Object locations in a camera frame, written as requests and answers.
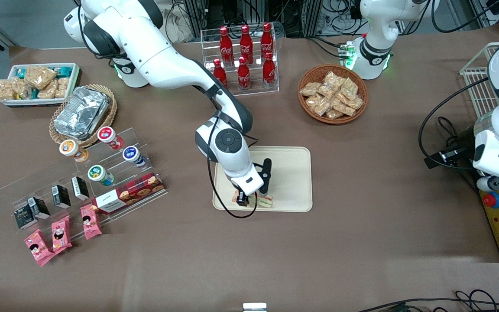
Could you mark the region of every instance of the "round wicker basket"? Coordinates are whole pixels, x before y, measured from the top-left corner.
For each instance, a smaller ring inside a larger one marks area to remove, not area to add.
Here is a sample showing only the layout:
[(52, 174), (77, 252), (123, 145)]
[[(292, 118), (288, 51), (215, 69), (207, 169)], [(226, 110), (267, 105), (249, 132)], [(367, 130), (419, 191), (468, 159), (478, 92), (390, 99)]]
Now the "round wicker basket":
[[(363, 106), (361, 106), (355, 112), (355, 115), (353, 115), (353, 116), (343, 115), (343, 116), (336, 118), (336, 119), (329, 119), (329, 118), (326, 118), (323, 116), (319, 116), (319, 115), (313, 113), (313, 111), (311, 111), (309, 106), (307, 106), (307, 104), (305, 103), (305, 97), (301, 93), (299, 93), (299, 91), (301, 89), (303, 89), (303, 87), (305, 87), (305, 85), (307, 85), (307, 83), (309, 83), (309, 82), (322, 83), (324, 77), (327, 75), (327, 73), (329, 71), (332, 71), (333, 73), (335, 73), (336, 75), (338, 75), (340, 77), (344, 77), (344, 78), (349, 77), (350, 79), (352, 79), (352, 81), (356, 85), (358, 85), (359, 89), (358, 89), (357, 93), (358, 93), (358, 95), (360, 95), (361, 99), (363, 100)], [(299, 104), (301, 104), (301, 107), (311, 117), (313, 117), (321, 122), (324, 122), (324, 123), (343, 124), (343, 123), (350, 122), (350, 121), (354, 120), (355, 118), (358, 118), (359, 115), (361, 115), (363, 113), (363, 111), (367, 107), (367, 103), (369, 102), (369, 93), (367, 91), (367, 86), (365, 85), (365, 82), (355, 72), (343, 67), (342, 65), (324, 64), (324, 65), (319, 65), (319, 66), (313, 67), (312, 69), (309, 69), (309, 71), (307, 71), (307, 73), (305, 73), (305, 75), (303, 75), (303, 77), (301, 78), (301, 80), (299, 82), (299, 86), (298, 86), (298, 98), (299, 98)]]
[[(103, 93), (107, 94), (109, 96), (109, 98), (111, 99), (111, 105), (109, 105), (109, 107), (107, 108), (107, 112), (105, 112), (105, 115), (103, 116), (103, 121), (99, 125), (99, 128), (101, 128), (103, 126), (111, 126), (111, 124), (113, 124), (113, 120), (115, 119), (115, 114), (117, 114), (117, 101), (115, 100), (115, 96), (113, 95), (111, 90), (109, 90), (109, 88), (107, 88), (103, 85), (98, 85), (98, 84), (95, 84), (95, 85), (91, 84), (90, 85), (89, 84), (89, 85), (86, 85), (86, 87), (93, 89), (93, 90), (96, 90), (96, 91), (99, 91), (99, 92), (103, 92)], [(68, 99), (66, 101), (64, 101), (63, 104), (61, 104), (59, 106), (59, 108), (55, 111), (55, 113), (53, 113), (53, 117), (51, 117), (51, 121), (49, 122), (49, 135), (57, 144), (61, 144), (61, 142), (63, 142), (64, 140), (70, 139), (70, 140), (75, 140), (76, 142), (78, 142), (78, 144), (81, 147), (87, 148), (88, 146), (91, 146), (92, 144), (97, 142), (97, 131), (95, 131), (94, 134), (92, 134), (89, 138), (87, 138), (87, 140), (80, 141), (78, 139), (71, 138), (69, 136), (64, 136), (63, 134), (58, 133), (55, 130), (55, 118), (57, 118), (57, 116), (59, 114), (61, 114), (61, 112), (63, 111), (65, 106), (67, 106), (67, 103), (68, 103)]]

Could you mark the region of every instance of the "pink snack package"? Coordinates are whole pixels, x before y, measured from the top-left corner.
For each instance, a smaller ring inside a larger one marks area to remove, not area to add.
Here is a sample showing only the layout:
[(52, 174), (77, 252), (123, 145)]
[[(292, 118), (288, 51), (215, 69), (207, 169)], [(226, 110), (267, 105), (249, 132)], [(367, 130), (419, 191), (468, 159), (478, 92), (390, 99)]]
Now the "pink snack package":
[(53, 253), (56, 255), (73, 246), (71, 244), (68, 215), (59, 221), (51, 223), (51, 234), (53, 235)]
[(84, 235), (86, 239), (91, 239), (94, 236), (101, 234), (101, 225), (99, 225), (99, 215), (97, 215), (97, 206), (89, 204), (82, 208), (82, 223), (84, 224)]
[(45, 244), (43, 240), (42, 231), (36, 230), (32, 235), (27, 237), (24, 242), (26, 246), (30, 249), (30, 252), (34, 256), (34, 260), (39, 266), (43, 266), (48, 263), (52, 257), (55, 257), (55, 253), (52, 253)]

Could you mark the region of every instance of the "table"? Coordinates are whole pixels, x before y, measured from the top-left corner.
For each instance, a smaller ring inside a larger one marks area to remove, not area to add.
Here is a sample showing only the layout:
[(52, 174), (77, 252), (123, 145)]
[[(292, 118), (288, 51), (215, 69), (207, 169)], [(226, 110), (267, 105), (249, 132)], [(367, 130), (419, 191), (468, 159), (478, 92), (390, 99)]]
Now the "table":
[[(85, 49), (12, 50), (13, 65), (75, 62), (82, 85), (113, 90), (113, 126), (149, 142), (169, 193), (43, 268), (0, 221), (0, 310), (236, 311), (267, 302), (275, 312), (355, 311), (474, 288), (499, 301), (499, 256), (477, 195), (455, 172), (427, 170), (417, 146), (424, 116), (463, 86), (458, 70), (494, 41), (499, 26), (399, 38), (386, 72), (366, 83), (367, 111), (328, 126), (301, 109), (297, 85), (336, 60), (304, 39), (279, 40), (281, 91), (240, 99), (259, 144), (311, 151), (314, 205), (243, 221), (212, 206), (194, 132), (213, 109), (198, 91), (131, 89)], [(176, 47), (201, 57), (198, 44)], [(54, 110), (0, 104), (0, 187), (62, 159), (48, 136)], [(440, 114), (458, 130), (475, 119), (465, 93)], [(424, 142), (430, 152), (444, 143), (434, 120)]]

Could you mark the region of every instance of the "yogurt cup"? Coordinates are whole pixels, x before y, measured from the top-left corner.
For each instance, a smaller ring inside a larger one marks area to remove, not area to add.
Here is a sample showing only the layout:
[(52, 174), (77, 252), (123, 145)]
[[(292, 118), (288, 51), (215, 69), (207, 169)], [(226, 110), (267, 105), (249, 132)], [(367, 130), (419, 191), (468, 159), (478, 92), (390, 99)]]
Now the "yogurt cup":
[(115, 177), (111, 172), (108, 172), (100, 165), (91, 166), (90, 170), (87, 172), (87, 177), (95, 182), (101, 183), (104, 186), (110, 186), (115, 181)]
[(140, 153), (140, 150), (136, 146), (129, 146), (125, 148), (123, 151), (123, 158), (137, 168), (144, 166), (146, 163), (145, 157)]
[(124, 140), (120, 136), (117, 136), (117, 133), (113, 128), (108, 126), (101, 127), (101, 129), (97, 131), (97, 138), (115, 150), (118, 150), (124, 144)]
[(64, 156), (72, 157), (80, 163), (85, 162), (89, 156), (89, 152), (81, 148), (75, 140), (64, 140), (59, 145), (59, 151)]

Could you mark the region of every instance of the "coca-cola bottle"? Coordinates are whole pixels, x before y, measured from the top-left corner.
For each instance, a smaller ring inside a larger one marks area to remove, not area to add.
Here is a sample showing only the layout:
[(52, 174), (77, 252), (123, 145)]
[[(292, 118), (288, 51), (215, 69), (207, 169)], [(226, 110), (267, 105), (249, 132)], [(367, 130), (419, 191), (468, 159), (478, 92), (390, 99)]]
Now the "coca-cola bottle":
[(275, 63), (273, 63), (273, 53), (265, 54), (265, 63), (263, 63), (263, 87), (272, 89), (275, 87)]
[(241, 55), (246, 58), (248, 64), (253, 64), (253, 41), (250, 37), (250, 26), (247, 25), (242, 25), (240, 52)]
[(214, 59), (213, 63), (215, 65), (215, 68), (213, 69), (214, 77), (217, 77), (220, 83), (222, 83), (222, 85), (224, 85), (224, 87), (228, 89), (228, 84), (226, 83), (226, 72), (224, 71), (224, 68), (220, 66), (220, 59)]
[(241, 56), (238, 61), (240, 61), (240, 66), (238, 67), (238, 85), (241, 92), (248, 92), (251, 88), (250, 69), (246, 65), (245, 57)]
[(218, 44), (220, 48), (220, 55), (222, 56), (222, 61), (225, 67), (234, 66), (234, 54), (232, 53), (232, 41), (228, 37), (228, 28), (226, 26), (220, 26), (220, 42)]
[(271, 23), (263, 24), (263, 35), (261, 36), (261, 63), (265, 63), (265, 54), (273, 52), (273, 36), (271, 35)]

